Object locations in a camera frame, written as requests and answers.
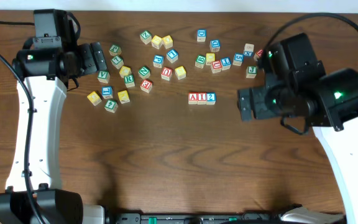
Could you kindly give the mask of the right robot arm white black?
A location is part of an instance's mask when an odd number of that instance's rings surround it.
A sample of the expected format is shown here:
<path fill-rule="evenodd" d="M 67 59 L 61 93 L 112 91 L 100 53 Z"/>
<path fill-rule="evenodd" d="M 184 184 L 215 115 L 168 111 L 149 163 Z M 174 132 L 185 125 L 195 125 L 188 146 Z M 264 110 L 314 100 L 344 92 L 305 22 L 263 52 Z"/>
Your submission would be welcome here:
<path fill-rule="evenodd" d="M 259 67 L 264 85 L 238 92 L 242 120 L 303 118 L 329 159 L 347 222 L 358 223 L 358 72 L 327 74 L 306 34 L 269 46 Z"/>

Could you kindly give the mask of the red I block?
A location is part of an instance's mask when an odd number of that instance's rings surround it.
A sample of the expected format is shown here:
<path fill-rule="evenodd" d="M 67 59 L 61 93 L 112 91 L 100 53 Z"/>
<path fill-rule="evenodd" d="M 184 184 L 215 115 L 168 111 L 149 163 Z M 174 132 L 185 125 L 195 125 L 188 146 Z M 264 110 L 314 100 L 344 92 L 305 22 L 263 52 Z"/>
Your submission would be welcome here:
<path fill-rule="evenodd" d="M 197 104 L 205 105 L 207 102 L 207 94 L 206 93 L 197 93 Z"/>

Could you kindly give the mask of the red A block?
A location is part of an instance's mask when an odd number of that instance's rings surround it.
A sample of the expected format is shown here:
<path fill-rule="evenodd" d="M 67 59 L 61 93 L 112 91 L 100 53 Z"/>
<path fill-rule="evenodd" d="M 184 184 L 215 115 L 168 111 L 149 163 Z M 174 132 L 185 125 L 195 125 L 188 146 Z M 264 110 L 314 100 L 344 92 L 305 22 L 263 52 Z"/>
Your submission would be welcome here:
<path fill-rule="evenodd" d="M 198 94 L 195 92 L 190 92 L 188 94 L 188 104 L 197 105 L 198 104 Z"/>

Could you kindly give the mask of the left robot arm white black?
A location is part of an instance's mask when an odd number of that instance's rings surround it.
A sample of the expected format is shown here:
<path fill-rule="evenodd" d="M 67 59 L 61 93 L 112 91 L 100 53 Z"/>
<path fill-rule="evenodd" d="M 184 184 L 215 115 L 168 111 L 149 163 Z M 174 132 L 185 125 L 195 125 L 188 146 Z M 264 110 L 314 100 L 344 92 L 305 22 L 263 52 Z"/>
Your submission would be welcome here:
<path fill-rule="evenodd" d="M 86 205 L 62 189 L 58 158 L 60 118 L 69 82 L 107 64 L 100 43 L 78 44 L 76 17 L 58 9 L 34 11 L 35 35 L 8 69 L 17 80 L 19 123 L 16 150 L 5 191 L 1 223 L 112 223 L 100 205 Z"/>

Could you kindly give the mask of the blue 2 block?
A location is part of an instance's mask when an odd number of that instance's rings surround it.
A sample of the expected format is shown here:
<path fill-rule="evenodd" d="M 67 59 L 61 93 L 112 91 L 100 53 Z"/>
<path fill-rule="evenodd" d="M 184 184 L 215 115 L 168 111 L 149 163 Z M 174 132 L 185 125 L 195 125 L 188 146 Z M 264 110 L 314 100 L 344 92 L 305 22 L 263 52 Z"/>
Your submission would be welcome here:
<path fill-rule="evenodd" d="M 206 104 L 215 105 L 216 104 L 216 94 L 215 92 L 210 92 L 206 94 Z"/>

